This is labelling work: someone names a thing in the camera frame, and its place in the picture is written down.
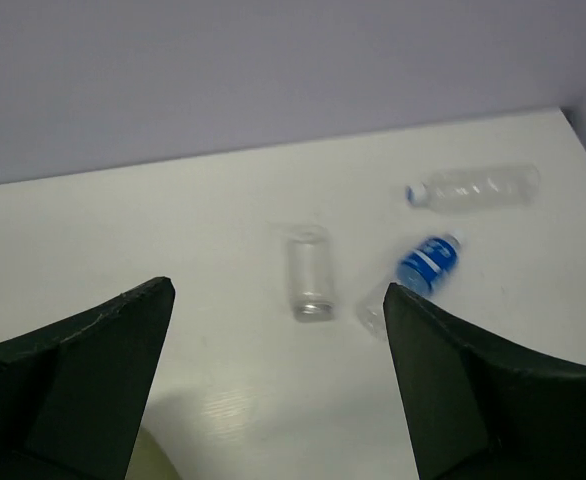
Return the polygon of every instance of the white tabletop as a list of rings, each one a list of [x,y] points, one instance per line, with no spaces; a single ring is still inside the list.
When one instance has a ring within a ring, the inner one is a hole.
[[[522,162],[542,175],[530,208],[445,217],[392,194]],[[335,241],[330,323],[284,301],[279,231],[300,222]],[[388,345],[353,304],[384,252],[450,227],[468,245],[436,303],[586,363],[586,153],[555,110],[0,186],[0,341],[166,275],[144,422],[185,479],[417,478]]]

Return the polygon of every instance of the plastic water bottle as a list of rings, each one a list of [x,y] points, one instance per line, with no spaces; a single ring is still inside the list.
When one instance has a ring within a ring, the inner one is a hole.
[[[428,237],[400,258],[393,273],[356,305],[355,313],[360,322],[373,336],[386,340],[383,302],[389,283],[404,285],[423,297],[433,295],[457,265],[463,241],[459,231]]]
[[[406,187],[414,207],[440,213],[460,213],[481,208],[530,203],[540,186],[533,165],[448,170],[432,174],[424,183]]]
[[[427,238],[398,262],[398,282],[418,295],[431,296],[457,265],[462,241],[458,231]]]

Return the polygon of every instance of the transparent bottle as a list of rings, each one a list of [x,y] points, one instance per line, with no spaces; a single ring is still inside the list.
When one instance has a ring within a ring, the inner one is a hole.
[[[387,340],[384,321],[384,296],[389,284],[398,283],[394,275],[388,275],[355,305],[355,314],[362,325],[379,340]]]
[[[440,213],[526,205],[540,187],[533,165],[448,170],[432,174],[424,183],[409,185],[406,198],[414,207]]]

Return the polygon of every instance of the clear plastic cup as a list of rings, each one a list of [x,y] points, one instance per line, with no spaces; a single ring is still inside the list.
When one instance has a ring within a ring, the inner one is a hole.
[[[336,298],[328,232],[317,225],[292,228],[286,256],[289,301],[295,318],[301,322],[333,319]]]

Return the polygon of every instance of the bottle label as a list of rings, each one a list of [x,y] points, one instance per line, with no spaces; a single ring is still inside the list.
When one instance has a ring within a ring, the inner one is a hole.
[[[432,292],[455,267],[457,259],[453,245],[442,238],[430,237],[404,257],[400,264],[417,271],[429,284]]]

